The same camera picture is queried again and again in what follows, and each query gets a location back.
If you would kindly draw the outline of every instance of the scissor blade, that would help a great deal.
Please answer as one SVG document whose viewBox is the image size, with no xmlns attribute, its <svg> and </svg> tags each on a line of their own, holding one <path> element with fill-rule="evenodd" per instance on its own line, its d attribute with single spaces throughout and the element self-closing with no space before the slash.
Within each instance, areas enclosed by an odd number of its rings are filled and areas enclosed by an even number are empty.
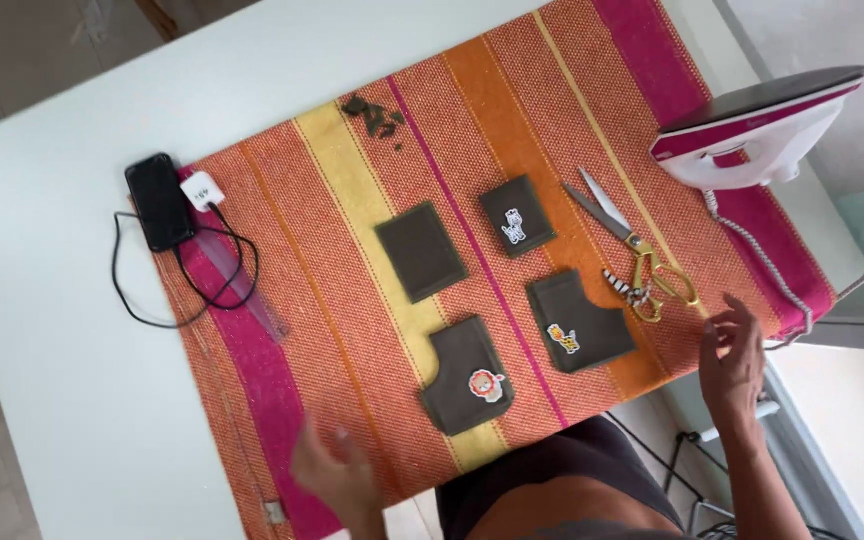
<svg viewBox="0 0 864 540">
<path fill-rule="evenodd" d="M 599 220 L 599 223 L 601 223 L 603 227 L 607 228 L 610 233 L 618 237 L 618 240 L 622 240 L 624 242 L 625 239 L 627 239 L 629 235 L 631 235 L 631 230 L 628 227 L 622 225 L 618 221 L 615 221 L 612 216 L 606 214 L 606 211 L 603 210 L 602 207 L 595 204 L 594 202 L 589 201 L 588 197 L 582 195 L 582 193 L 571 187 L 569 184 L 563 182 L 562 185 L 565 187 L 565 191 L 568 191 L 568 194 L 571 195 L 572 198 L 575 199 L 580 205 L 582 205 L 586 212 L 592 214 L 595 219 Z"/>
<path fill-rule="evenodd" d="M 595 200 L 599 202 L 599 206 L 602 207 L 602 210 L 606 211 L 606 213 L 610 215 L 612 219 L 619 222 L 627 230 L 631 231 L 629 221 L 625 219 L 625 216 L 622 215 L 621 212 L 618 211 L 615 203 L 611 202 L 611 199 L 608 198 L 606 190 L 603 190 L 599 183 L 597 183 L 595 179 L 591 177 L 591 175 L 585 172 L 585 169 L 582 169 L 580 167 L 579 172 L 582 173 L 582 178 L 585 179 L 585 183 L 588 185 L 588 189 L 592 191 L 592 195 L 595 195 Z"/>
</svg>

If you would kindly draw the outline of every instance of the person's hand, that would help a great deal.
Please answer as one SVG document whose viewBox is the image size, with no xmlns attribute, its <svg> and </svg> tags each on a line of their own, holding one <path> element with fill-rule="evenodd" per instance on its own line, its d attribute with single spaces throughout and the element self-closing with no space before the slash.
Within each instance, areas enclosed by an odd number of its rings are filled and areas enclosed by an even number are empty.
<svg viewBox="0 0 864 540">
<path fill-rule="evenodd" d="M 353 538 L 384 537 L 382 492 L 375 485 L 371 466 L 347 431 L 337 429 L 336 439 L 347 462 L 329 454 L 318 439 L 315 421 L 309 417 L 295 442 L 292 476 L 335 512 Z"/>
<path fill-rule="evenodd" d="M 758 432 L 755 402 L 765 373 L 762 330 L 740 300 L 724 297 L 730 309 L 705 321 L 699 382 L 719 433 L 745 439 Z M 729 350 L 719 357 L 723 348 Z"/>
</svg>

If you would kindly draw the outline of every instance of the pink iron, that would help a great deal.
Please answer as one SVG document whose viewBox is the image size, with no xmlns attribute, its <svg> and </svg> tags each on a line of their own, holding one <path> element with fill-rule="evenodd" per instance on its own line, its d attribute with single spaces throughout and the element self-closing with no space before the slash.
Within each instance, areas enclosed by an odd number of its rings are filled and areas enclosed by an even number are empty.
<svg viewBox="0 0 864 540">
<path fill-rule="evenodd" d="M 661 127 L 650 152 L 699 190 L 787 182 L 863 79 L 864 65 L 847 65 L 728 92 Z"/>
</svg>

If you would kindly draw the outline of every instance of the black phone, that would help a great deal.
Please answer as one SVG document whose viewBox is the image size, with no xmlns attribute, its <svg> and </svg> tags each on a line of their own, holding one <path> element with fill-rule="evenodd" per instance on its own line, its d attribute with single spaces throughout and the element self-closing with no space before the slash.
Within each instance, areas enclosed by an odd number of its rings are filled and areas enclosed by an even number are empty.
<svg viewBox="0 0 864 540">
<path fill-rule="evenodd" d="M 126 181 L 151 251 L 170 250 L 195 236 L 178 171 L 167 153 L 128 167 Z"/>
</svg>

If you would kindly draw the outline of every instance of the scissors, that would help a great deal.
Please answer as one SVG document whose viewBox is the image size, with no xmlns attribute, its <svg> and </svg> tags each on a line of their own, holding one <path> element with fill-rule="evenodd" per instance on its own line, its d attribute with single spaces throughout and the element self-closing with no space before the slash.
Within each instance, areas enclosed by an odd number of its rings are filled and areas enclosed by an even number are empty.
<svg viewBox="0 0 864 540">
<path fill-rule="evenodd" d="M 626 220 L 625 216 L 618 211 L 615 204 L 611 202 L 611 199 L 608 198 L 605 190 L 603 190 L 602 187 L 600 187 L 584 169 L 580 168 L 579 172 L 582 173 L 582 178 L 585 179 L 588 189 L 591 190 L 592 195 L 595 196 L 598 204 L 589 201 L 587 197 L 582 195 L 582 193 L 571 187 L 569 184 L 563 182 L 562 185 L 565 187 L 565 191 L 568 191 L 568 194 L 571 195 L 586 212 L 592 214 L 595 219 L 599 220 L 599 223 L 601 223 L 603 227 L 607 228 L 613 235 L 616 235 L 618 240 L 622 240 L 622 242 L 628 246 L 631 251 L 635 252 L 635 269 L 632 273 L 631 286 L 634 289 L 638 288 L 640 290 L 645 290 L 642 289 L 642 270 L 647 257 L 649 260 L 649 269 L 652 271 L 652 280 L 658 288 L 662 289 L 669 295 L 674 296 L 678 300 L 683 301 L 689 306 L 697 304 L 699 302 L 699 293 L 695 289 L 695 286 L 692 285 L 692 280 L 675 266 L 662 262 L 652 245 L 645 240 L 642 240 L 642 237 L 636 233 L 632 232 L 628 220 Z M 678 291 L 675 289 L 670 282 L 659 275 L 660 272 L 668 272 L 677 276 L 685 287 L 684 291 Z M 643 321 L 656 323 L 661 319 L 663 302 L 652 296 L 647 297 L 647 299 L 648 303 L 652 306 L 651 313 L 643 310 L 643 307 L 645 306 L 645 303 L 643 302 L 638 305 L 634 304 L 631 308 Z"/>
</svg>

